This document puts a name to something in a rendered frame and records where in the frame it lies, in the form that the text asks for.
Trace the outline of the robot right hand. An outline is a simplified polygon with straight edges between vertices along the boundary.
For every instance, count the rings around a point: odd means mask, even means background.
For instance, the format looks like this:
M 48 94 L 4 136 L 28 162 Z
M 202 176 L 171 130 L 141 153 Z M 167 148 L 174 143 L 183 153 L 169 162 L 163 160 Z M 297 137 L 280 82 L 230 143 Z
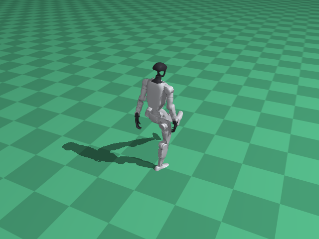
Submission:
M 177 121 L 177 123 L 178 123 L 178 121 Z M 175 132 L 175 129 L 176 129 L 176 127 L 177 127 L 177 123 L 176 123 L 175 120 L 173 120 L 174 127 L 173 127 L 173 129 L 172 129 L 171 132 Z

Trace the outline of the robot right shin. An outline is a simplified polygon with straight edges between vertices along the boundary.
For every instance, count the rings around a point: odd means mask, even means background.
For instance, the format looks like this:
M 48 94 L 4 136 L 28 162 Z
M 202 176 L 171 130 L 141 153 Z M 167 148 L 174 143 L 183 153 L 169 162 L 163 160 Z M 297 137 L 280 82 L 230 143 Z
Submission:
M 159 157 L 158 165 L 159 165 L 159 167 L 162 167 L 162 164 L 163 164 L 164 158 L 166 157 L 167 151 L 168 151 L 168 145 L 166 143 L 161 147 L 161 149 L 160 148 L 158 149 L 158 157 Z

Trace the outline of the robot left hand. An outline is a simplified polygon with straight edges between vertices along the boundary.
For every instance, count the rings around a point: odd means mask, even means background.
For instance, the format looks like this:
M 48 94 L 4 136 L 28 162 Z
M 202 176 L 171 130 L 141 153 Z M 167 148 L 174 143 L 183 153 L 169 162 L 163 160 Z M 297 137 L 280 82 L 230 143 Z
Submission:
M 141 129 L 141 127 L 139 126 L 139 124 L 141 124 L 140 122 L 139 122 L 139 113 L 135 113 L 135 122 L 136 122 L 136 127 L 138 128 L 138 129 Z

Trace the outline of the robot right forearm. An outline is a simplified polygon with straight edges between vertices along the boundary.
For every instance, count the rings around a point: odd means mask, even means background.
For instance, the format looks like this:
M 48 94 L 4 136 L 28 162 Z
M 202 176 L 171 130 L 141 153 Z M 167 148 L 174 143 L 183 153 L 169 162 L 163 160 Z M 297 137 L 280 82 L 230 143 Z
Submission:
M 175 105 L 173 104 L 173 105 L 172 105 L 172 111 L 169 110 L 169 114 L 170 114 L 170 116 L 171 116 L 172 122 L 173 122 L 173 120 L 175 120 L 176 123 L 177 123 L 178 118 L 177 118 L 175 112 L 176 112 L 176 111 L 175 111 Z

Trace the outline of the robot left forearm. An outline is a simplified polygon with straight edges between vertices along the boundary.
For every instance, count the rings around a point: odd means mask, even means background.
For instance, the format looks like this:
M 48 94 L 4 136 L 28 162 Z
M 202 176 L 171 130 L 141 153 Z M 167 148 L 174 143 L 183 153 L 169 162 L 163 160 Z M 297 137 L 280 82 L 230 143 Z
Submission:
M 139 96 L 139 99 L 140 99 L 140 96 Z M 143 106 L 144 102 L 140 101 L 139 99 L 138 99 L 138 102 L 137 102 L 137 107 L 136 107 L 136 112 L 135 113 L 139 113 L 139 115 L 140 115 L 140 112 L 142 110 L 142 106 Z

